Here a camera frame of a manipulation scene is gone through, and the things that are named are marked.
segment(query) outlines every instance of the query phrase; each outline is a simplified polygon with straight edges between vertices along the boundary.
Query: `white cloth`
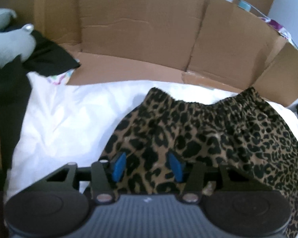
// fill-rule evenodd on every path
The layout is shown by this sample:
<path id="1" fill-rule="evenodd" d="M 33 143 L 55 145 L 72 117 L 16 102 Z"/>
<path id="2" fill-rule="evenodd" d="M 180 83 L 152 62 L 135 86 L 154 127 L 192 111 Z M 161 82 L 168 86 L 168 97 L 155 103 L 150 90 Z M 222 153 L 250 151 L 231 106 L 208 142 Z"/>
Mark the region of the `white cloth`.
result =
<path id="1" fill-rule="evenodd" d="M 79 167 L 97 161 L 115 127 L 140 105 L 152 87 L 177 100 L 214 104 L 235 93 L 200 86 L 126 81 L 85 86 L 55 86 L 35 73 L 21 138 L 14 154 L 7 199 L 68 162 Z M 269 104 L 298 140 L 298 119 L 283 106 Z"/>

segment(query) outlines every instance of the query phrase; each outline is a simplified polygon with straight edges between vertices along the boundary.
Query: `wrinkled white fabric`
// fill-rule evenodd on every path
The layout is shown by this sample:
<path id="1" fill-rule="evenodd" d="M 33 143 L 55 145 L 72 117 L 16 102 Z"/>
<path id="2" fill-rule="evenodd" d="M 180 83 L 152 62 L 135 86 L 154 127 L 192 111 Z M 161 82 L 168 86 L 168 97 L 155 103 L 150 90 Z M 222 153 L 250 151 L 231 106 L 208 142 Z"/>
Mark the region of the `wrinkled white fabric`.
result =
<path id="1" fill-rule="evenodd" d="M 126 81 L 85 86 L 55 86 L 35 73 L 21 138 L 14 154 L 7 199 L 68 162 L 90 166 L 101 155 L 123 117 L 140 105 L 152 87 L 177 100 L 214 104 L 235 93 L 200 86 Z M 298 119 L 269 102 L 298 139 Z"/>

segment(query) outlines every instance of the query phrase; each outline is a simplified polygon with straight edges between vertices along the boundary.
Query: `leopard print fabric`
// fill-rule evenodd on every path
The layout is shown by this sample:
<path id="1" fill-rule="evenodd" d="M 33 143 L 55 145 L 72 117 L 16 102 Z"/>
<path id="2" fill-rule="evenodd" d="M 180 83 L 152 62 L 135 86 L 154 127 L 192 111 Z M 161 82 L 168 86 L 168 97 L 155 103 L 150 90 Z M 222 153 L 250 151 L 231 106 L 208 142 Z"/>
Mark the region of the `leopard print fabric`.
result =
<path id="1" fill-rule="evenodd" d="M 182 191 L 166 165 L 175 151 L 190 163 L 233 165 L 280 191 L 292 207 L 289 238 L 298 232 L 298 142 L 282 117 L 254 88 L 214 105 L 176 101 L 152 88 L 110 137 L 101 159 L 127 154 L 117 193 Z"/>

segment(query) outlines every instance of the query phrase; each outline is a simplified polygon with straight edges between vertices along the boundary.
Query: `teal object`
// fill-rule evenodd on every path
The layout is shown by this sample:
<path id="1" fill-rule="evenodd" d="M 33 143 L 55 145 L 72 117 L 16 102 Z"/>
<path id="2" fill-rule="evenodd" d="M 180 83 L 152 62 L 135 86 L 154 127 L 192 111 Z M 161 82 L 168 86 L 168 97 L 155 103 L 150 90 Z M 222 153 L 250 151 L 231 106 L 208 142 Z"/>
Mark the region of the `teal object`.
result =
<path id="1" fill-rule="evenodd" d="M 242 8 L 243 10 L 250 12 L 251 6 L 248 3 L 240 1 L 238 6 L 239 8 Z"/>

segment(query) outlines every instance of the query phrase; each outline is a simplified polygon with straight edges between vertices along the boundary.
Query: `black disc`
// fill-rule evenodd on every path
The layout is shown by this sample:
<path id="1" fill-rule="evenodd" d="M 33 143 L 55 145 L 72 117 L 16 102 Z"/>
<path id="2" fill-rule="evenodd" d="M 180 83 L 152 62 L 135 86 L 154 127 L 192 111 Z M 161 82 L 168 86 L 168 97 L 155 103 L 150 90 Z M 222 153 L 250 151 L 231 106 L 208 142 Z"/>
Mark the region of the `black disc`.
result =
<path id="1" fill-rule="evenodd" d="M 220 229 L 244 237 L 263 237 L 282 231 L 290 206 L 279 192 L 215 192 L 205 203 L 207 218 Z"/>
<path id="2" fill-rule="evenodd" d="M 4 208 L 9 228 L 24 237 L 58 237 L 77 229 L 89 212 L 87 198 L 73 192 L 23 192 Z"/>

